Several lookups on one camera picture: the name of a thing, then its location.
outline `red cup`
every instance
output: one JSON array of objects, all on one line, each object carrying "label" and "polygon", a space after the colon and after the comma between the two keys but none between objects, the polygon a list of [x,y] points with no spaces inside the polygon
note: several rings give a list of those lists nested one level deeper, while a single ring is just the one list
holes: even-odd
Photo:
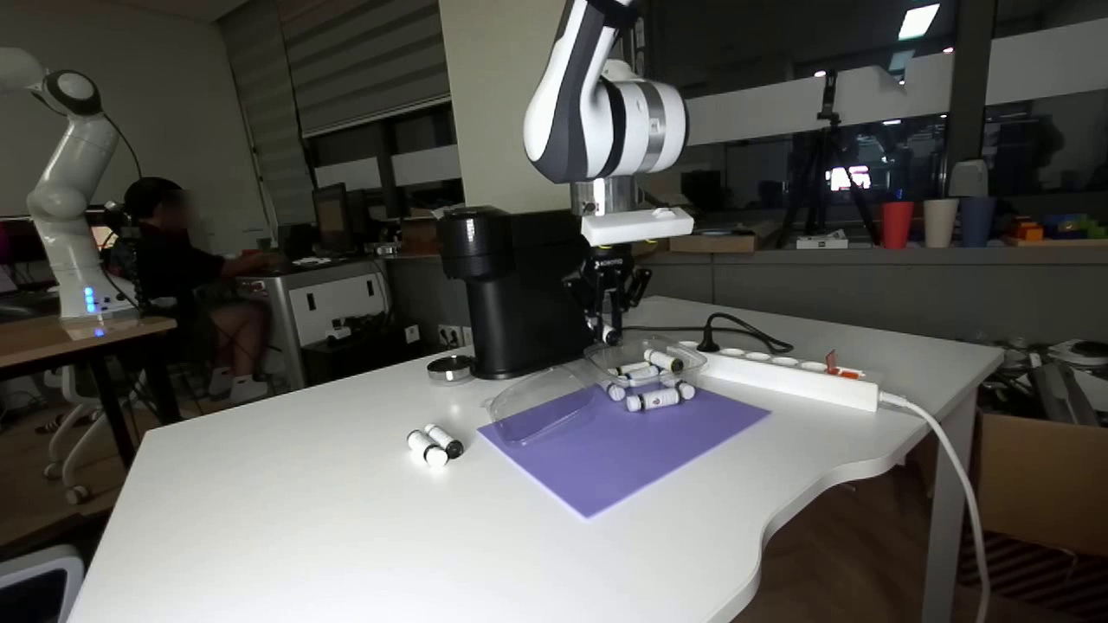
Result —
[{"label": "red cup", "polygon": [[878,205],[878,246],[902,248],[909,232],[913,200],[885,200]]}]

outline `cup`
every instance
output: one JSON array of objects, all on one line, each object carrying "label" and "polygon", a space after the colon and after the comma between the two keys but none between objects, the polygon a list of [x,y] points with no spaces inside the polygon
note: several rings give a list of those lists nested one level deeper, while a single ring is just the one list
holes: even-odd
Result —
[{"label": "cup", "polygon": [[902,248],[909,232],[913,200],[878,205],[878,246]]},{"label": "cup", "polygon": [[995,216],[997,216],[995,197],[963,197],[959,205],[963,246],[987,246],[995,237]]},{"label": "cup", "polygon": [[954,197],[931,197],[924,200],[924,246],[945,248],[954,237],[959,200]]}]

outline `person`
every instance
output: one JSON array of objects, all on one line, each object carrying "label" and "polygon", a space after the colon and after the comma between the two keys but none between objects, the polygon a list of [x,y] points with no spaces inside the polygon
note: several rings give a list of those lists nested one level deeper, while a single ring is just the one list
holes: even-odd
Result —
[{"label": "person", "polygon": [[271,385],[257,378],[271,335],[266,308],[257,302],[198,302],[198,286],[264,272],[272,256],[246,248],[243,256],[225,260],[198,248],[186,232],[186,190],[165,175],[135,181],[124,193],[124,212],[132,216],[132,226],[137,226],[137,299],[151,313],[174,313],[189,357],[213,357],[207,390],[228,390],[228,400],[271,395]]}]

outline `coffee machine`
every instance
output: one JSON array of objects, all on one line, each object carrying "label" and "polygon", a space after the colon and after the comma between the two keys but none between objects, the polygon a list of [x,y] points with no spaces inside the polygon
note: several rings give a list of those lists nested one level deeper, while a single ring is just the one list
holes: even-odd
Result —
[{"label": "coffee machine", "polygon": [[517,378],[583,357],[587,329],[566,284],[587,254],[578,226],[570,212],[443,212],[443,272],[466,291],[474,378]]}]

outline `purple mat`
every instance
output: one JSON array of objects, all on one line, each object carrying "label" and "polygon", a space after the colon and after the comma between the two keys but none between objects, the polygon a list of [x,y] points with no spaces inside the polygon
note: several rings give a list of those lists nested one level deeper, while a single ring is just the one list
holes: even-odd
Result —
[{"label": "purple mat", "polygon": [[758,418],[764,408],[711,390],[686,405],[626,412],[600,387],[583,387],[480,434],[576,511],[594,516]]}]

